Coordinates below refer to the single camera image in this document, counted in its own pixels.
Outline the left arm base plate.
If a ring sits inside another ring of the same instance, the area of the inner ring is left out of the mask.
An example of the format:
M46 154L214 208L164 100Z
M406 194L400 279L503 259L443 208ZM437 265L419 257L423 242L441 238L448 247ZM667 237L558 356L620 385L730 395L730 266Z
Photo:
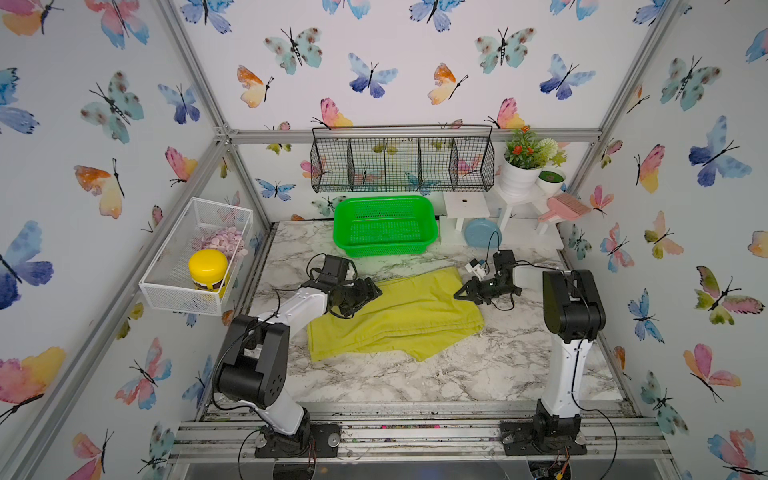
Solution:
M341 427L334 423L303 423L293 435L278 433L271 426L256 435L256 458L336 458L341 443Z

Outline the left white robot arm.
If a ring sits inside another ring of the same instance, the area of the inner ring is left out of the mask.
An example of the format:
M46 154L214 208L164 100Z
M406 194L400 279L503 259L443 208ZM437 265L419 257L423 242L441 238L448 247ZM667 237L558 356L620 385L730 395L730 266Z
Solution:
M214 364L211 391L245 406L277 434L295 436L307 423L305 409L284 391L292 335L330 314L349 320L382 296L353 261L323 254L323 265L308 268L308 279L287 292L287 300L266 313L236 317Z

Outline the yellow-green long pants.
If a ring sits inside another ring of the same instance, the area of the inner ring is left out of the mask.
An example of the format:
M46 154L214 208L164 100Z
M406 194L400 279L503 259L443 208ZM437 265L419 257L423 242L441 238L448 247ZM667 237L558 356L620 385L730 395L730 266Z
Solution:
M485 327L475 304L454 298L461 286L455 267L381 282L382 295L353 318L326 314L308 325L311 360L401 351L425 361Z

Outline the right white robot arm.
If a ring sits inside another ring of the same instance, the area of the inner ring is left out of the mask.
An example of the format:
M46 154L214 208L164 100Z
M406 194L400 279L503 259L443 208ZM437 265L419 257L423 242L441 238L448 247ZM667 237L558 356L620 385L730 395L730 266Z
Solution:
M607 323L592 272L519 260L511 250L495 252L493 264L494 272L489 278L471 277L454 293L454 298L493 306L502 296L515 300L525 289L539 290L552 347L537 416L558 421L579 419L584 410L578 397L586 357Z

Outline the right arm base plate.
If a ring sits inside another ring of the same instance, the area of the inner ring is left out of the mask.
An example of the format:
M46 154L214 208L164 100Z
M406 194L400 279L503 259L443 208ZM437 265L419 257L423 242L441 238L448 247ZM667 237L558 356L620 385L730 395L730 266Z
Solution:
M499 440L507 456L586 455L587 447L580 432L581 418L535 417L532 421L502 422Z

